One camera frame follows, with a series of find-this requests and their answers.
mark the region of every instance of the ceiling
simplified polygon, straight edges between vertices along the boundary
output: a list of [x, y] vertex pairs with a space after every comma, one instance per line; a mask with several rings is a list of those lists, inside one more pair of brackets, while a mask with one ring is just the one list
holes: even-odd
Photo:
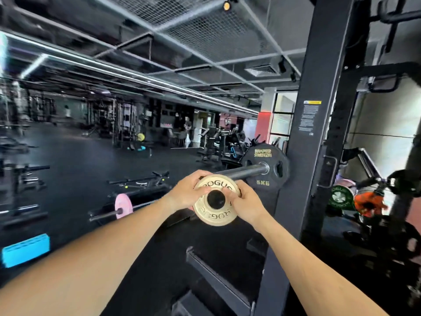
[[[18, 75], [46, 53], [48, 60], [28, 79], [31, 86], [167, 95], [156, 80], [164, 88], [177, 86], [172, 95], [190, 90], [220, 109], [225, 102], [245, 113], [258, 111], [266, 87], [298, 89], [314, 7], [309, 0], [238, 0], [224, 11], [225, 1], [2, 0], [2, 29], [10, 33], [8, 71]], [[372, 2], [373, 15], [378, 1]], [[396, 2], [389, 0], [390, 10]], [[404, 11], [419, 9], [421, 0], [407, 0]], [[400, 23], [396, 43], [418, 40], [419, 23]], [[371, 25], [375, 49], [390, 26]], [[91, 61], [30, 44], [27, 37]], [[404, 57], [402, 46], [396, 48], [400, 55], [390, 53], [388, 61]]]

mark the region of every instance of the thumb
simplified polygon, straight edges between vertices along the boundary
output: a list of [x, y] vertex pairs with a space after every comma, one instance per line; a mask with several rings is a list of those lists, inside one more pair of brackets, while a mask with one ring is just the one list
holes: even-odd
[[235, 194], [233, 191], [226, 187], [222, 188], [222, 193], [224, 194], [225, 198], [231, 203], [233, 203], [234, 200], [238, 198], [237, 194]]
[[197, 197], [200, 197], [202, 195], [208, 194], [211, 190], [212, 190], [212, 188], [210, 186], [202, 186], [202, 187], [199, 187], [195, 191], [195, 193], [196, 193]]

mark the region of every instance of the forearm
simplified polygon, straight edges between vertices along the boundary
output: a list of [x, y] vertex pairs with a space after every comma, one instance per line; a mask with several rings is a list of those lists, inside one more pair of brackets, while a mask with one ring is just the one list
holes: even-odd
[[274, 218], [258, 225], [308, 316], [387, 315], [352, 283], [324, 264]]
[[0, 291], [3, 316], [99, 315], [168, 217], [158, 201], [57, 250]]

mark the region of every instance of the person's left arm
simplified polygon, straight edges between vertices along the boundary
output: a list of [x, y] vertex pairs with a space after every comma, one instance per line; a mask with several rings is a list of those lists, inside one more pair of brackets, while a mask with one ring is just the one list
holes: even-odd
[[14, 278], [0, 290], [3, 316], [101, 314], [134, 260], [161, 224], [192, 206], [210, 187], [185, 177], [163, 198], [77, 239]]

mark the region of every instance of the person's right arm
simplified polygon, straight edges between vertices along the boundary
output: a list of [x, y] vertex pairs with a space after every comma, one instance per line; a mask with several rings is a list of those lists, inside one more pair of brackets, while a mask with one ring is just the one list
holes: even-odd
[[308, 316], [387, 315], [270, 216], [250, 186], [243, 181], [236, 183], [241, 190], [241, 197], [226, 188], [223, 193], [238, 216], [267, 240]]

